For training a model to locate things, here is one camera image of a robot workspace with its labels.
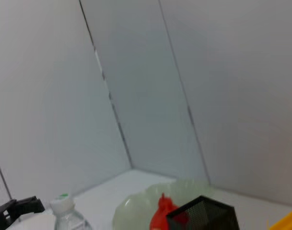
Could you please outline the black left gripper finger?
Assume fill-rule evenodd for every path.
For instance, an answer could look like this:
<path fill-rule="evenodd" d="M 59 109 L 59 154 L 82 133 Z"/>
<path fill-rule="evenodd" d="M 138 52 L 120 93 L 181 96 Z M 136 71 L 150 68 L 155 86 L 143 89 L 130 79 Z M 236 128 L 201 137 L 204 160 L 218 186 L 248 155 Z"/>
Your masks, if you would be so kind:
<path fill-rule="evenodd" d="M 36 196 L 22 200 L 12 199 L 0 206 L 0 230 L 6 230 L 22 215 L 44 211 L 44 205 Z"/>

